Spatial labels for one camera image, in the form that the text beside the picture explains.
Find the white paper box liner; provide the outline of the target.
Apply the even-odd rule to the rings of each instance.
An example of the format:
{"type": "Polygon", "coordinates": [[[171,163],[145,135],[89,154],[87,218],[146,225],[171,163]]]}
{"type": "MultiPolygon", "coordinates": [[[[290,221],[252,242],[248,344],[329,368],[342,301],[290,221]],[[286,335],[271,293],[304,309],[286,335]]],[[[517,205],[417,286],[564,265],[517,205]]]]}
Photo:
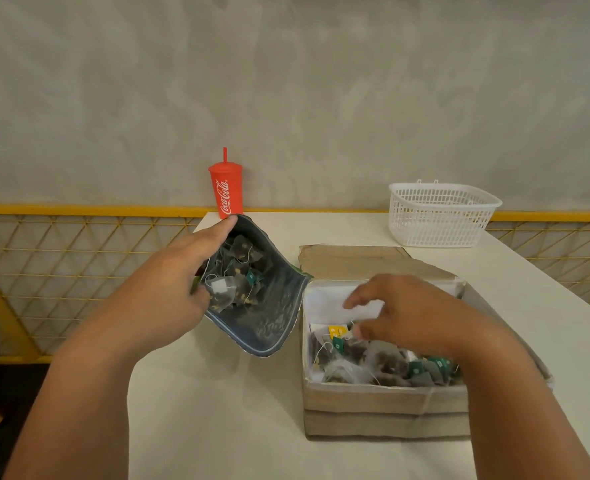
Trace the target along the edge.
{"type": "Polygon", "coordinates": [[[358,306],[347,310],[343,302],[355,290],[358,282],[317,281],[313,282],[304,293],[302,302],[302,322],[304,336],[302,344],[302,370],[304,385],[321,392],[333,392],[347,395],[348,393],[427,393],[465,391],[465,385],[447,387],[376,387],[373,385],[349,385],[339,383],[316,383],[307,377],[307,343],[312,324],[350,324],[377,317],[383,304],[374,301],[366,306],[358,306]]]}

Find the person's left hand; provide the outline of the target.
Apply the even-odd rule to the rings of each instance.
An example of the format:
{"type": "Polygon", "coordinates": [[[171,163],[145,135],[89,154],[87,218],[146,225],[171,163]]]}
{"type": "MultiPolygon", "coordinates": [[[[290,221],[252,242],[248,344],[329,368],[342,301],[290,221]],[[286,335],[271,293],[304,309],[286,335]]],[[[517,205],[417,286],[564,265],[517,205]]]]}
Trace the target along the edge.
{"type": "Polygon", "coordinates": [[[203,316],[187,314],[187,298],[204,261],[223,244],[237,222],[229,216],[158,251],[113,295],[125,307],[128,341],[152,351],[179,339],[203,316]]]}

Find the yellow tag tea bag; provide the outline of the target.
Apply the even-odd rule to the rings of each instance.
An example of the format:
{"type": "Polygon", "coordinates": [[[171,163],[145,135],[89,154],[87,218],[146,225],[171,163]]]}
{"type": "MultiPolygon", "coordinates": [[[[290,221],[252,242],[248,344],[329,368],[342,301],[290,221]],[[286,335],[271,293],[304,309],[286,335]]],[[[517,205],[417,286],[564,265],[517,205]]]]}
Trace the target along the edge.
{"type": "Polygon", "coordinates": [[[345,353],[345,345],[348,339],[352,337],[352,331],[344,325],[329,325],[327,332],[322,331],[322,346],[332,346],[340,355],[345,353]]]}

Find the white plastic basket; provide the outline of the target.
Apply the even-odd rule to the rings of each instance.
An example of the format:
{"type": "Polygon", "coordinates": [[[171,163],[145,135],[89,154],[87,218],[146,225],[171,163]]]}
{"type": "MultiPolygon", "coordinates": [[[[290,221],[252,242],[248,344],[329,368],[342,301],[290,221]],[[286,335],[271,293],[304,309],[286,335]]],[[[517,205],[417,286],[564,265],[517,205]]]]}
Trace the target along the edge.
{"type": "Polygon", "coordinates": [[[388,228],[404,247],[470,248],[480,241],[503,202],[464,184],[389,185],[388,228]]]}

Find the brown cardboard box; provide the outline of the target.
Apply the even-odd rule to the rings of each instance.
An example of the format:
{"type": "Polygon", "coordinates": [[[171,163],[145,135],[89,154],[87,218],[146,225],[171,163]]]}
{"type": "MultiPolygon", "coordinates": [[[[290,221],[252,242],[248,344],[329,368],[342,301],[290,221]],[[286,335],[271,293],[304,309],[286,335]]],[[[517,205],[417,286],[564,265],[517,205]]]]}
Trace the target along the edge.
{"type": "MultiPolygon", "coordinates": [[[[299,265],[312,276],[304,292],[317,281],[350,281],[359,285],[376,274],[411,274],[507,325],[468,282],[451,272],[412,258],[403,248],[306,245],[300,248],[299,265]]],[[[300,317],[302,353],[302,304],[300,317]]],[[[302,396],[304,432],[309,437],[424,439],[469,436],[467,388],[460,392],[451,390],[435,394],[344,395],[321,392],[304,385],[302,359],[302,396]]]]}

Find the red plastic cup with lid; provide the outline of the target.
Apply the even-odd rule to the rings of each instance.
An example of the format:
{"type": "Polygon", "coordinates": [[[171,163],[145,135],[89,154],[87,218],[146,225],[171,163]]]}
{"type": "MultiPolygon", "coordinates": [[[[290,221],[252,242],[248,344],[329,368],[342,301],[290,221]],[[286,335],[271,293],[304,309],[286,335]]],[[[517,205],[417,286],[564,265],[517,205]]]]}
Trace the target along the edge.
{"type": "Polygon", "coordinates": [[[243,167],[234,162],[218,162],[209,168],[219,218],[243,214],[243,167]]]}

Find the person's right hand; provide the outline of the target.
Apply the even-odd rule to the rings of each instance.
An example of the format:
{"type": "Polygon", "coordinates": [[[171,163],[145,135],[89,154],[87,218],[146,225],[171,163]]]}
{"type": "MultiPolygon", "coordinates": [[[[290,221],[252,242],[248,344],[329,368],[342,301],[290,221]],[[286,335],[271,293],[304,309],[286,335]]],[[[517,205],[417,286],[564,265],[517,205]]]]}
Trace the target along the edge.
{"type": "Polygon", "coordinates": [[[372,301],[382,302],[377,317],[387,317],[387,342],[424,355],[462,358],[468,333],[485,322],[474,308],[412,275],[378,274],[352,291],[343,307],[372,301]]]}

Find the silver foil zip pouch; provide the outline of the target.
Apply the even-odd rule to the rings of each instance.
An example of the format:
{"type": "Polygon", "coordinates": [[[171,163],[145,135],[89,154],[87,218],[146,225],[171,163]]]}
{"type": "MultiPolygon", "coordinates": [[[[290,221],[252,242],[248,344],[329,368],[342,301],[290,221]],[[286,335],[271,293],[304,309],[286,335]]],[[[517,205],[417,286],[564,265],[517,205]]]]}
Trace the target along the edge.
{"type": "MultiPolygon", "coordinates": [[[[237,217],[228,237],[237,234],[251,239],[272,258],[273,267],[267,274],[267,286],[262,290],[257,305],[236,306],[219,313],[208,308],[205,315],[245,352],[268,357],[283,346],[294,329],[311,276],[292,266],[250,217],[237,217]]],[[[194,287],[200,284],[207,262],[196,275],[194,287]]]]}

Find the pile of pyramid tea bags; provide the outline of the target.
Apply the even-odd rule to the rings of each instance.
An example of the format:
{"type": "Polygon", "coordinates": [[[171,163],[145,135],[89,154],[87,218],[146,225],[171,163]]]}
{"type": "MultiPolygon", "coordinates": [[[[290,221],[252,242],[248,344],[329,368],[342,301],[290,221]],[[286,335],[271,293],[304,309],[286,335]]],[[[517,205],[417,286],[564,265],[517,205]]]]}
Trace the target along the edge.
{"type": "Polygon", "coordinates": [[[376,387],[447,387],[464,384],[462,371],[449,358],[418,355],[389,342],[360,340],[353,331],[344,355],[322,346],[329,325],[312,324],[307,343],[307,377],[316,383],[373,385],[376,387]]]}
{"type": "Polygon", "coordinates": [[[222,312],[242,305],[257,305],[273,267],[267,251],[243,234],[228,237],[211,257],[200,284],[209,292],[209,310],[222,312]]]}

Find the person's left forearm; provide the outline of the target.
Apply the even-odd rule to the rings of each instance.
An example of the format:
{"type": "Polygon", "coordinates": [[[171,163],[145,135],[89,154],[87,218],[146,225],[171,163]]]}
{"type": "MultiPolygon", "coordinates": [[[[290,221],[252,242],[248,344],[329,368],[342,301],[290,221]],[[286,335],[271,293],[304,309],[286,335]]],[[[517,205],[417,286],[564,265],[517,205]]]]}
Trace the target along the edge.
{"type": "Polygon", "coordinates": [[[105,302],[52,360],[3,480],[128,480],[134,367],[190,328],[161,306],[105,302]]]}

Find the yellow metal mesh railing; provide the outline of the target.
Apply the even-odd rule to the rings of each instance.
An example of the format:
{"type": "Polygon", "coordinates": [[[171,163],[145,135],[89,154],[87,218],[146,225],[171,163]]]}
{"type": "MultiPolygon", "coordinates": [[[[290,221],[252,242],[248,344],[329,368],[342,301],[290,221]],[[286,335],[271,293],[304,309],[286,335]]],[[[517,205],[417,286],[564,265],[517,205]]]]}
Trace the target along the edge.
{"type": "MultiPolygon", "coordinates": [[[[0,364],[48,363],[138,262],[211,211],[0,204],[0,364]]],[[[498,210],[487,230],[590,305],[590,210],[498,210]]]]}

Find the person's right forearm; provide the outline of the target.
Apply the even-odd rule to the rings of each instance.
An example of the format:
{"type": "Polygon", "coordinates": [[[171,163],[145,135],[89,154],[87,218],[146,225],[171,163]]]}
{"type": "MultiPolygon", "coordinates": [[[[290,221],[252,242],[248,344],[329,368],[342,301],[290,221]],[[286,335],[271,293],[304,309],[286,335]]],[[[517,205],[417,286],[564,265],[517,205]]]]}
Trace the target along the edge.
{"type": "Polygon", "coordinates": [[[477,480],[590,480],[589,453],[513,332],[474,309],[456,317],[477,480]]]}

